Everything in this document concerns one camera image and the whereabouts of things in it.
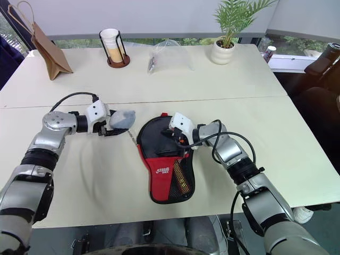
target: green leaves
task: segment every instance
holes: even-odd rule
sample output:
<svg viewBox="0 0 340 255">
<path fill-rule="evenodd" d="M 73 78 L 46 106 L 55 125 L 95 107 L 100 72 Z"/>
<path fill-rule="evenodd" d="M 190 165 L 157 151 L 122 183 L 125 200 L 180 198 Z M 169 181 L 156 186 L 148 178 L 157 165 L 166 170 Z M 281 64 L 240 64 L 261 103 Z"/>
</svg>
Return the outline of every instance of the green leaves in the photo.
<svg viewBox="0 0 340 255">
<path fill-rule="evenodd" d="M 255 20 L 253 17 L 258 11 L 270 6 L 277 0 L 223 0 L 216 9 L 216 22 L 219 23 L 225 35 L 223 46 L 229 47 L 232 38 Z"/>
</svg>

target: brown paper bag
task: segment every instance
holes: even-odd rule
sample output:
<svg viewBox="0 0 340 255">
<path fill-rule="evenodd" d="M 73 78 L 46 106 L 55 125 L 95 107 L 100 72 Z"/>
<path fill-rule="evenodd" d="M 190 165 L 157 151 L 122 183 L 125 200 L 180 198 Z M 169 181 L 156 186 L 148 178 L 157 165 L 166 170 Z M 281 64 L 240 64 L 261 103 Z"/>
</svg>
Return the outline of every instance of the brown paper bag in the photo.
<svg viewBox="0 0 340 255">
<path fill-rule="evenodd" d="M 35 47 L 37 48 L 37 50 L 40 52 L 40 54 L 45 60 L 49 79 L 54 80 L 60 72 L 73 73 L 65 58 L 63 51 L 59 49 L 56 45 L 54 45 L 47 38 L 47 36 L 44 34 L 41 28 L 35 23 L 32 7 L 31 7 L 31 10 L 32 10 L 33 23 L 28 21 L 25 15 L 20 11 L 19 5 L 21 3 L 27 3 L 31 7 L 31 5 L 28 2 L 20 1 L 18 2 L 17 6 L 13 6 L 10 4 L 8 6 L 7 12 L 18 24 L 23 26 L 32 35 L 31 37 L 32 43 L 35 45 Z M 29 24 L 31 30 L 29 30 L 24 24 L 22 24 L 19 20 L 17 20 L 12 15 L 12 13 L 10 12 L 10 7 L 16 9 L 18 13 L 21 14 L 21 16 L 26 21 L 26 23 Z"/>
</svg>

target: white cup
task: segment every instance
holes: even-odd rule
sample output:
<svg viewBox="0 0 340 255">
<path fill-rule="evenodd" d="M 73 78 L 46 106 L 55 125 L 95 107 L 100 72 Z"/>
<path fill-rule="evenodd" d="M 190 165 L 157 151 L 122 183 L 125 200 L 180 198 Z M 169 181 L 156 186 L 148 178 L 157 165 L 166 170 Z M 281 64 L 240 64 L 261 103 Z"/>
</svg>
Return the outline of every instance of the white cup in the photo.
<svg viewBox="0 0 340 255">
<path fill-rule="evenodd" d="M 115 62 L 115 63 L 120 63 L 121 61 L 123 61 L 122 57 L 119 53 L 117 43 L 116 43 L 116 37 L 118 36 L 118 30 L 114 29 L 114 28 L 104 29 L 100 32 L 100 36 L 101 36 L 101 39 L 104 42 L 104 45 L 105 45 L 107 52 L 109 53 L 112 61 Z M 124 52 L 124 49 L 123 49 L 123 46 L 122 46 L 122 43 L 120 42 L 120 40 L 118 42 L 118 45 L 119 45 L 119 48 L 120 48 L 121 53 L 122 53 L 123 58 L 124 58 L 125 52 Z"/>
</svg>

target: paper bag handle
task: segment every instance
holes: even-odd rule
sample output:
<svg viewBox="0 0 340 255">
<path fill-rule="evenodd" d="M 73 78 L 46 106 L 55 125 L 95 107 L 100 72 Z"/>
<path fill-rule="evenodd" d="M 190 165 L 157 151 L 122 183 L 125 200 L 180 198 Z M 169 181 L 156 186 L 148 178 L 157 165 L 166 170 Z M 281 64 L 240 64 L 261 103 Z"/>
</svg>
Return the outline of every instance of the paper bag handle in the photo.
<svg viewBox="0 0 340 255">
<path fill-rule="evenodd" d="M 22 11 L 19 9 L 19 5 L 21 4 L 21 3 L 27 3 L 29 6 L 30 6 L 30 8 L 31 8 L 31 12 L 32 12 L 32 19 L 33 19 L 33 23 L 31 23 L 27 18 L 26 18 L 26 16 L 22 13 Z M 10 10 L 10 8 L 13 8 L 13 9 L 15 9 L 15 10 L 17 10 L 17 12 L 18 13 L 20 13 L 20 15 L 22 16 L 22 18 L 27 22 L 27 24 L 30 26 L 30 28 L 32 29 L 32 31 L 30 31 L 24 24 L 22 24 L 12 13 L 11 13 L 11 10 Z M 12 5 L 12 4 L 10 4 L 10 5 L 8 5 L 8 9 L 7 9 L 7 12 L 8 12 L 8 14 L 20 25 L 20 26 L 22 26 L 23 28 L 25 28 L 26 29 L 26 31 L 28 32 L 28 33 L 30 33 L 31 35 L 33 35 L 33 33 L 34 33 L 34 29 L 33 29 L 33 25 L 32 24 L 34 24 L 34 13 L 33 13 L 33 8 L 32 8 L 32 6 L 30 5 L 30 3 L 29 2 L 27 2 L 27 1 L 20 1 L 20 2 L 18 2 L 18 4 L 16 5 L 16 6 L 14 6 L 14 5 Z"/>
</svg>

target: black cable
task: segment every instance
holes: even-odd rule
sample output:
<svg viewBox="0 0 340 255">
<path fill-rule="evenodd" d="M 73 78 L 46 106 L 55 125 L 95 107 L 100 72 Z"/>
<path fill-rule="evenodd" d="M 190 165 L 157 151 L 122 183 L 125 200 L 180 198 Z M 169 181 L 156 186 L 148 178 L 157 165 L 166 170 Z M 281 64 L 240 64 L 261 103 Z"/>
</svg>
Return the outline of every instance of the black cable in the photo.
<svg viewBox="0 0 340 255">
<path fill-rule="evenodd" d="M 253 154 L 253 162 L 254 162 L 254 164 L 256 164 L 256 154 L 255 154 L 254 147 L 253 147 L 253 145 L 250 143 L 250 141 L 249 141 L 247 138 L 245 138 L 243 135 L 238 134 L 238 133 L 235 133 L 235 132 L 228 132 L 228 131 L 226 131 L 226 132 L 221 132 L 221 133 L 220 133 L 220 135 L 222 135 L 222 134 L 231 134 L 231 135 L 235 135 L 235 136 L 237 136 L 237 137 L 242 138 L 242 139 L 249 145 L 249 147 L 250 147 L 250 149 L 251 149 L 251 153 Z M 217 136 L 217 135 L 218 135 L 218 133 L 212 134 L 212 135 L 210 135 L 210 136 L 208 136 L 208 137 L 203 138 L 202 140 L 199 140 L 199 141 L 197 141 L 197 142 L 194 142 L 194 143 L 191 144 L 191 145 L 181 145 L 181 144 L 177 143 L 177 146 L 180 147 L 180 148 L 182 148 L 182 149 L 190 149 L 191 147 L 200 145 L 201 143 L 203 143 L 203 142 L 205 142 L 205 141 L 209 140 L 210 138 L 213 138 L 213 137 L 215 137 L 215 136 Z"/>
<path fill-rule="evenodd" d="M 230 224 L 230 231 L 231 231 L 231 235 L 232 235 L 232 238 L 234 239 L 234 242 L 236 243 L 236 246 L 237 244 L 239 244 L 239 246 L 242 248 L 242 250 L 244 251 L 244 253 L 246 255 L 250 255 L 249 251 L 246 249 L 246 247 L 244 246 L 244 244 L 241 242 L 241 240 L 237 237 L 236 235 L 236 232 L 235 232 L 235 228 L 234 228 L 234 208 L 235 208 L 235 204 L 236 204 L 236 201 L 237 201 L 237 197 L 239 196 L 239 192 L 237 191 L 235 197 L 234 197 L 234 200 L 233 200 L 233 203 L 232 203 L 232 208 L 230 210 L 230 221 L 231 221 L 231 224 Z"/>
<path fill-rule="evenodd" d="M 53 112 L 55 110 L 55 108 L 57 108 L 64 100 L 68 99 L 69 97 L 75 96 L 75 95 L 90 95 L 92 96 L 92 102 L 94 103 L 95 101 L 97 101 L 99 98 L 96 94 L 90 93 L 90 92 L 76 92 L 76 93 L 72 93 L 67 95 L 66 97 L 62 98 L 61 100 L 59 100 L 50 110 L 50 112 Z"/>
<path fill-rule="evenodd" d="M 211 156 L 212 156 L 212 159 L 216 162 L 216 163 L 219 163 L 221 164 L 221 162 L 216 159 L 215 157 L 215 150 L 216 150 L 216 147 L 217 147 L 217 143 L 218 143 L 218 140 L 219 140 L 219 137 L 221 135 L 221 131 L 222 131 L 222 122 L 220 120 L 214 120 L 213 122 L 218 122 L 218 132 L 217 132 L 217 137 L 216 137 L 216 141 L 214 143 L 214 146 L 212 148 L 212 151 L 211 151 Z"/>
</svg>

